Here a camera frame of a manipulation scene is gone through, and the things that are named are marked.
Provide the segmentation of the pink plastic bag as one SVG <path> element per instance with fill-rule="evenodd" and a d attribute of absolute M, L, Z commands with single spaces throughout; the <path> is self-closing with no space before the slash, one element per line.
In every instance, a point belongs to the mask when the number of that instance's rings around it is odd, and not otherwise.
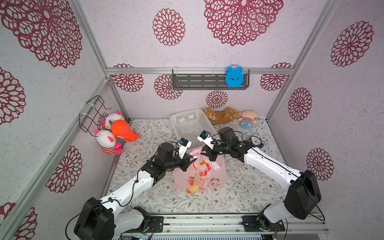
<path fill-rule="evenodd" d="M 173 178 L 177 190 L 186 192 L 187 188 L 198 185 L 199 192 L 214 189 L 223 185 L 229 179 L 226 170 L 225 159 L 218 156 L 214 162 L 204 162 L 202 148 L 195 148 L 189 153 L 198 159 L 192 163 L 197 169 L 194 173 L 186 173 L 180 169 L 173 171 Z"/>

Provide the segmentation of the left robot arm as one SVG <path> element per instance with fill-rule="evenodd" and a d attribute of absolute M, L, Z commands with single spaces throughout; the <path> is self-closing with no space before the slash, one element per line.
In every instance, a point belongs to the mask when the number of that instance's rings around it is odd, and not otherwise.
<path fill-rule="evenodd" d="M 135 207 L 125 214 L 122 211 L 168 171 L 180 169 L 185 172 L 196 160 L 186 153 L 191 144 L 184 138 L 160 144 L 155 154 L 126 184 L 99 200 L 87 200 L 82 211 L 74 217 L 77 220 L 74 234 L 80 240 L 118 240 L 127 231 L 146 230 L 150 214 L 143 208 Z"/>

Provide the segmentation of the yellow banana bunch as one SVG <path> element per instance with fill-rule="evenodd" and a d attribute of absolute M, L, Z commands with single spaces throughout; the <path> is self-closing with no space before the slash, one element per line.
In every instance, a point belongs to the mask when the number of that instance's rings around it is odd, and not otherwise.
<path fill-rule="evenodd" d="M 187 193 L 197 193 L 200 191 L 200 187 L 198 185 L 191 186 L 190 188 L 187 188 Z"/>

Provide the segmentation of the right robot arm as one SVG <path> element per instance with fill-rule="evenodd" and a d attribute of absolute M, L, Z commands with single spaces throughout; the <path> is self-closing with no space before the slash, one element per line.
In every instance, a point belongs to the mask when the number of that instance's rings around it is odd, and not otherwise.
<path fill-rule="evenodd" d="M 219 155 L 230 155 L 245 164 L 257 168 L 275 180 L 287 192 L 278 203 L 266 206 L 257 215 L 256 227 L 263 231 L 273 229 L 280 220 L 297 218 L 304 220 L 318 207 L 322 199 L 316 175 L 310 170 L 301 172 L 279 163 L 266 155 L 249 140 L 239 140 L 235 131 L 225 127 L 218 132 L 219 139 L 213 139 L 207 131 L 202 131 L 197 139 L 205 145 L 203 155 L 215 161 Z"/>

